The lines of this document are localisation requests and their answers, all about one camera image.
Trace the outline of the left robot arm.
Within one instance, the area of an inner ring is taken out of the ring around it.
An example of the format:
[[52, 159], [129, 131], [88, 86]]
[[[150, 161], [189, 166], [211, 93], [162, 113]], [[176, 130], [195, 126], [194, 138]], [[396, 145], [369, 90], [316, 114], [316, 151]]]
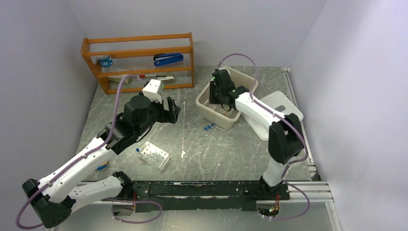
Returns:
[[40, 180], [24, 182], [26, 205], [32, 206], [41, 226], [56, 227], [74, 211], [99, 200], [133, 198], [133, 181], [122, 171], [92, 184], [79, 183], [97, 167], [138, 143], [155, 123], [176, 123], [180, 108], [171, 97], [167, 103], [165, 109], [162, 100], [153, 102], [141, 94], [132, 97], [123, 112], [114, 112], [112, 122], [70, 161]]

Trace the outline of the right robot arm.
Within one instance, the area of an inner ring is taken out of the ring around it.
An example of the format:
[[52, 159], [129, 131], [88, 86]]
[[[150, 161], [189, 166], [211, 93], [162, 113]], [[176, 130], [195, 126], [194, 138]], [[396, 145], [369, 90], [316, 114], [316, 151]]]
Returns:
[[210, 81], [210, 104], [227, 106], [252, 118], [268, 131], [268, 152], [271, 157], [260, 181], [260, 194], [272, 199], [278, 193], [289, 162], [304, 149], [299, 117], [283, 114], [261, 102], [244, 86], [236, 86], [226, 68], [215, 69]]

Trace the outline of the blue capped small tubes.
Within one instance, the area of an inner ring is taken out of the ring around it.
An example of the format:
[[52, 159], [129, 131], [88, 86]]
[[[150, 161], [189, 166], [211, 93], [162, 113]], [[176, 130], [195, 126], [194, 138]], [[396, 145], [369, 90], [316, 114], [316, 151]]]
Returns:
[[215, 127], [216, 127], [216, 124], [212, 123], [212, 124], [207, 125], [206, 127], [204, 127], [204, 130], [205, 130], [205, 131], [209, 131], [209, 130], [211, 130], [212, 128], [215, 128]]

